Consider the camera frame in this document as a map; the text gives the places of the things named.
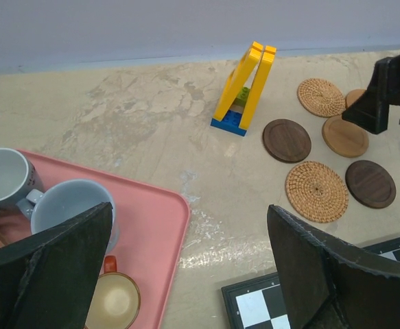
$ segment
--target gray wall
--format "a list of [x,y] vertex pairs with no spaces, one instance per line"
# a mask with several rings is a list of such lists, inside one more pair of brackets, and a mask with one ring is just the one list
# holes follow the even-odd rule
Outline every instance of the gray wall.
[[400,46],[400,0],[0,0],[0,68]]

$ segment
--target white mug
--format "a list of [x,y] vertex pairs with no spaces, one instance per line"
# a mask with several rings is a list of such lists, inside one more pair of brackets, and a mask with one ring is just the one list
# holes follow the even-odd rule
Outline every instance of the white mug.
[[18,207],[30,220],[32,234],[36,234],[102,202],[110,202],[113,207],[113,226],[106,249],[106,253],[109,253],[119,239],[119,226],[115,220],[114,199],[101,184],[92,180],[67,180],[49,188],[45,193],[34,189],[18,202]]
[[34,165],[17,150],[0,148],[0,208],[18,210],[16,204],[34,188],[44,190]]

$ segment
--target mug rim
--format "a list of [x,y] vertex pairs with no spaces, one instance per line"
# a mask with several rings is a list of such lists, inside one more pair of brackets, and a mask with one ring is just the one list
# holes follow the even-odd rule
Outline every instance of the mug rim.
[[9,147],[0,147],[0,151],[11,151],[15,154],[17,154],[18,156],[20,156],[20,158],[23,159],[23,162],[26,166],[26,174],[24,177],[24,180],[21,182],[21,184],[15,189],[13,190],[11,193],[9,193],[8,195],[6,195],[5,197],[0,198],[0,202],[9,199],[11,196],[13,196],[16,192],[18,192],[19,190],[21,190],[21,188],[24,186],[24,184],[27,181],[27,178],[29,177],[29,160],[19,151],[17,151],[16,149],[11,149]]
[[[141,307],[141,294],[140,294],[140,289],[139,286],[137,285],[137,283],[134,281],[133,278],[131,278],[130,276],[127,276],[126,274],[122,273],[122,272],[108,272],[108,273],[104,273],[101,274],[98,278],[97,281],[99,281],[101,278],[103,278],[104,276],[123,276],[124,278],[126,278],[128,281],[130,281],[133,285],[134,288],[136,289],[137,292],[137,297],[139,300],[139,303],[137,304],[137,309],[136,309],[136,314],[134,315],[134,317],[132,318],[131,322],[125,327],[125,329],[129,329],[129,327],[132,326],[132,324],[136,321],[137,316],[139,315],[139,311],[140,311],[140,307]],[[87,327],[87,325],[84,325],[84,329],[91,329],[89,327]]]
[[116,219],[116,204],[115,204],[115,201],[114,201],[113,196],[111,195],[111,193],[107,190],[107,188],[105,186],[103,186],[102,184],[96,182],[95,180],[87,180],[87,179],[84,179],[84,178],[78,178],[78,179],[73,179],[73,180],[65,180],[64,182],[58,183],[56,185],[53,185],[51,188],[47,189],[47,191],[45,191],[45,192],[41,191],[41,193],[43,194],[43,197],[41,197],[40,201],[38,201],[35,204],[34,210],[32,212],[32,218],[30,219],[30,231],[31,231],[32,234],[36,234],[33,231],[33,226],[35,225],[34,223],[36,222],[36,220],[35,221],[33,220],[34,219],[34,214],[36,214],[36,210],[38,209],[39,205],[43,203],[43,200],[45,199],[46,194],[48,194],[50,191],[54,191],[57,188],[60,188],[63,185],[67,185],[67,184],[75,183],[75,182],[90,183],[90,184],[92,184],[94,186],[97,186],[98,188],[103,190],[103,192],[105,192],[105,194],[107,194],[107,196],[108,196],[108,198],[110,200],[111,206],[113,207],[112,208],[112,212],[113,212],[112,225],[114,225],[115,219]]

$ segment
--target chessboard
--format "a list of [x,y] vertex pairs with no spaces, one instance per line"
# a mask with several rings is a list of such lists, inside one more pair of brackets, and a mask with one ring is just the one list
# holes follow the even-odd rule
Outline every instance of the chessboard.
[[[364,249],[400,262],[400,238]],[[277,273],[221,290],[232,329],[290,329]]]

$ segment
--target wooden coaster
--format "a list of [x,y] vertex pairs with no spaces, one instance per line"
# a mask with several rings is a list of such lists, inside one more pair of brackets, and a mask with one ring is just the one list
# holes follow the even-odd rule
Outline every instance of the wooden coaster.
[[297,88],[297,97],[304,108],[319,117],[333,117],[346,109],[342,92],[325,79],[306,79]]
[[326,120],[322,135],[330,149],[347,158],[362,156],[369,147],[366,130],[343,120],[341,115]]
[[305,161],[295,166],[285,183],[288,199],[296,211],[310,221],[329,223],[348,207],[344,182],[323,163]]
[[346,170],[346,185],[356,200],[370,208],[385,208],[397,196],[392,176],[379,164],[360,160]]
[[311,139],[305,128],[287,119],[267,124],[262,140],[268,153],[282,162],[300,162],[311,151]]
[[346,95],[346,107],[348,108],[349,106],[351,106],[353,103],[355,103],[355,101],[357,101],[357,99],[359,99],[364,92],[366,91],[366,89],[354,89],[351,90],[348,95]]

